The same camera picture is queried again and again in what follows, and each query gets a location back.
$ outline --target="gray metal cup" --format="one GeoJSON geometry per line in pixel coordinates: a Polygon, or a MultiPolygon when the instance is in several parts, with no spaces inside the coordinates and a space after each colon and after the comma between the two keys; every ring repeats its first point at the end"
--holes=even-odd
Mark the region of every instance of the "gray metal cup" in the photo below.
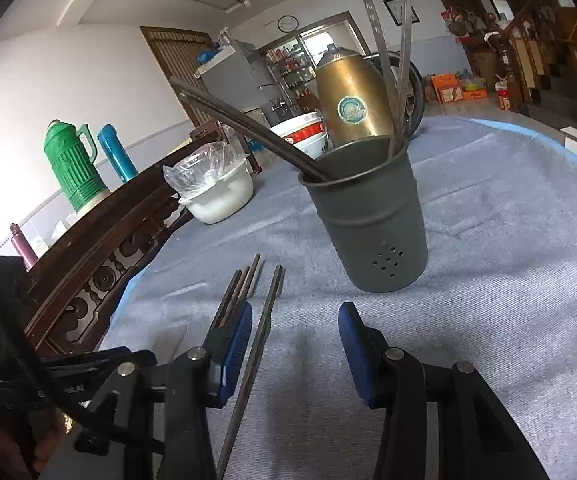
{"type": "Polygon", "coordinates": [[[414,282],[428,259],[417,182],[406,147],[390,161],[390,137],[354,140],[317,159],[338,180],[300,173],[346,274],[367,292],[414,282]]]}

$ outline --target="kettle label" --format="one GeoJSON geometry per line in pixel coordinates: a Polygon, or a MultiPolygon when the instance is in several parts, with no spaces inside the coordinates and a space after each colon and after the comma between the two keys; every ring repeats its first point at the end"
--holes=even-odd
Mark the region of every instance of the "kettle label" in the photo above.
{"type": "Polygon", "coordinates": [[[346,96],[337,104],[337,114],[348,124],[360,124],[366,119],[367,106],[359,97],[346,96]]]}

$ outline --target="black cable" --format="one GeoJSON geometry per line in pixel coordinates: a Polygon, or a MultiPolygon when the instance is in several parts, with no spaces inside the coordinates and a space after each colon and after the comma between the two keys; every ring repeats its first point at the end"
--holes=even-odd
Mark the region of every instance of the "black cable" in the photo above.
{"type": "Polygon", "coordinates": [[[48,400],[79,425],[89,428],[95,433],[128,446],[136,446],[154,453],[164,454],[164,443],[161,440],[129,433],[124,428],[105,422],[102,418],[96,417],[93,412],[86,410],[77,402],[73,402],[35,354],[19,322],[12,314],[13,312],[14,310],[5,295],[0,291],[0,330],[8,340],[11,353],[22,370],[33,385],[44,392],[48,400]]]}

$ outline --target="metal rod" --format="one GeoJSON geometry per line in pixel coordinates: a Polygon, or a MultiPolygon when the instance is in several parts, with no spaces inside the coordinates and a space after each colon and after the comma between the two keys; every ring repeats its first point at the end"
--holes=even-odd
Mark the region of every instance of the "metal rod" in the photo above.
{"type": "Polygon", "coordinates": [[[379,54],[379,65],[382,67],[382,76],[384,76],[384,83],[387,87],[387,99],[393,120],[393,136],[389,142],[389,158],[392,158],[395,153],[398,153],[403,148],[405,143],[403,133],[400,129],[401,117],[399,102],[395,95],[395,77],[393,77],[393,72],[391,72],[389,53],[387,53],[387,42],[384,40],[384,34],[382,33],[382,26],[377,17],[375,4],[373,0],[363,1],[369,16],[369,21],[371,22],[371,31],[373,32],[373,38],[377,45],[377,53],[379,54]]]}
{"type": "Polygon", "coordinates": [[[222,317],[222,320],[219,322],[220,326],[224,326],[226,325],[226,322],[228,321],[229,316],[231,315],[231,312],[233,312],[233,309],[235,308],[235,305],[237,304],[237,300],[240,297],[240,291],[242,290],[242,286],[244,285],[244,280],[246,279],[246,274],[249,271],[249,266],[246,266],[244,268],[244,270],[242,271],[242,274],[239,278],[239,280],[237,280],[237,285],[235,285],[235,290],[233,291],[233,296],[231,296],[231,300],[228,302],[228,306],[226,308],[226,311],[224,312],[224,316],[222,317]]]}
{"type": "Polygon", "coordinates": [[[402,135],[408,137],[406,129],[406,98],[408,94],[408,78],[411,66],[411,20],[413,10],[411,9],[411,0],[402,0],[404,9],[402,36],[400,40],[400,66],[398,67],[398,100],[400,114],[400,130],[402,135]]]}
{"type": "Polygon", "coordinates": [[[173,76],[169,81],[177,89],[179,97],[183,101],[204,110],[232,128],[243,131],[251,139],[257,140],[273,153],[291,163],[302,173],[308,175],[310,179],[315,182],[334,180],[328,171],[320,168],[319,164],[306,153],[301,152],[295,146],[274,134],[270,129],[247,117],[240,110],[236,110],[220,99],[189,85],[178,77],[173,76]]]}
{"type": "Polygon", "coordinates": [[[252,259],[251,269],[248,274],[246,274],[246,281],[240,293],[240,298],[246,299],[248,297],[249,290],[251,289],[251,283],[255,277],[255,271],[257,270],[257,264],[260,263],[260,255],[256,254],[252,259]]]}
{"type": "Polygon", "coordinates": [[[231,458],[231,452],[233,451],[233,446],[235,446],[237,432],[240,429],[240,424],[242,424],[244,410],[246,409],[249,397],[251,396],[252,385],[255,381],[257,370],[260,367],[260,361],[262,360],[264,344],[266,343],[268,333],[270,332],[270,313],[273,309],[273,304],[275,304],[275,299],[278,295],[278,290],[280,289],[280,283],[283,279],[284,269],[282,266],[278,265],[275,267],[275,273],[273,274],[273,279],[270,282],[268,297],[266,298],[266,303],[264,303],[264,309],[262,310],[262,315],[260,316],[260,322],[258,323],[257,331],[255,332],[255,339],[252,342],[251,353],[249,354],[248,361],[246,362],[244,377],[242,378],[242,386],[240,387],[240,391],[237,394],[233,415],[231,416],[231,420],[228,424],[228,430],[226,430],[224,444],[222,444],[222,451],[217,462],[218,480],[222,480],[222,478],[224,478],[228,460],[231,458]]]}
{"type": "Polygon", "coordinates": [[[242,276],[242,270],[237,269],[233,273],[233,278],[231,278],[231,282],[228,284],[226,291],[224,292],[224,296],[222,297],[222,301],[217,307],[217,312],[215,313],[215,317],[213,318],[213,322],[210,324],[209,332],[213,330],[219,323],[222,321],[224,317],[224,313],[226,312],[226,308],[228,304],[231,302],[231,298],[233,298],[233,293],[235,292],[235,287],[237,286],[237,282],[239,282],[240,277],[242,276]]]}

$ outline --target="plastic bag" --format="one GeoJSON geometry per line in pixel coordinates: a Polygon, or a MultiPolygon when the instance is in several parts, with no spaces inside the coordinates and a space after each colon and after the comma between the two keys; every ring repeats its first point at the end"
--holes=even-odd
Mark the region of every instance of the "plastic bag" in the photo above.
{"type": "Polygon", "coordinates": [[[245,161],[246,155],[238,155],[230,144],[210,142],[174,167],[165,166],[164,179],[182,200],[189,200],[215,186],[220,178],[245,161]]]}

